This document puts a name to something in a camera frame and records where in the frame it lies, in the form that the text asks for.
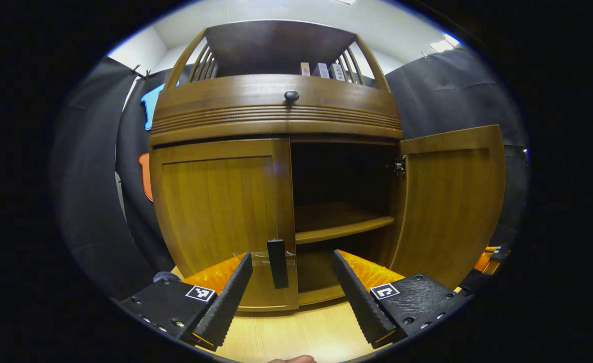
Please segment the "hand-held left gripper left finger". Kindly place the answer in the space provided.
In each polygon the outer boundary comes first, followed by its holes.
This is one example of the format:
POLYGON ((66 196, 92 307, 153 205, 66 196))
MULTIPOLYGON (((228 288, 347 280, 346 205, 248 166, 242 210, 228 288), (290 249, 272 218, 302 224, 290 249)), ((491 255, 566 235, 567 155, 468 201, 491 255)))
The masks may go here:
POLYGON ((249 252, 181 279, 160 272, 153 283, 119 302, 131 317, 189 345, 223 345, 253 273, 249 252))

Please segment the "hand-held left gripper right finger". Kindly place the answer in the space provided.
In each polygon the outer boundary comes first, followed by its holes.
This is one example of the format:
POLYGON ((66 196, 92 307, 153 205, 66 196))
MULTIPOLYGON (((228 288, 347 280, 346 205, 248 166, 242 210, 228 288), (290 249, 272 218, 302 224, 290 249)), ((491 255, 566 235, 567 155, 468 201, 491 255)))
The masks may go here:
POLYGON ((420 335, 473 299, 425 274, 405 277, 341 250, 333 251, 332 269, 373 348, 420 335))

